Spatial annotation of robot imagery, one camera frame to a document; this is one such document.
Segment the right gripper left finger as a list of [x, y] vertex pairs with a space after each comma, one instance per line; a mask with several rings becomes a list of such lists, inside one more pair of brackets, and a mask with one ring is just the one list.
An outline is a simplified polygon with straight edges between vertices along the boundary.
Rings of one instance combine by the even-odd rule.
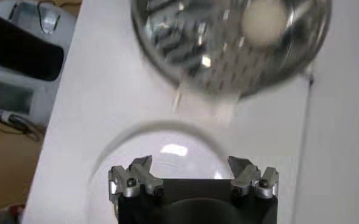
[[138, 197], [142, 192], [153, 197], [161, 197], [165, 193], [163, 180], [150, 173], [152, 155], [135, 158], [128, 168], [113, 166], [108, 171], [108, 193], [112, 203], [120, 196]]

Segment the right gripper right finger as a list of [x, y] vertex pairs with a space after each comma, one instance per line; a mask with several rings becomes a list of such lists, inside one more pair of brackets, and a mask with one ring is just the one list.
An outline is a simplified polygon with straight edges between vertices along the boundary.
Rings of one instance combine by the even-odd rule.
[[228, 164], [234, 179], [230, 181], [231, 193], [235, 197], [254, 194], [264, 200], [278, 197], [279, 173], [274, 167], [267, 167], [263, 173], [246, 158], [229, 156]]

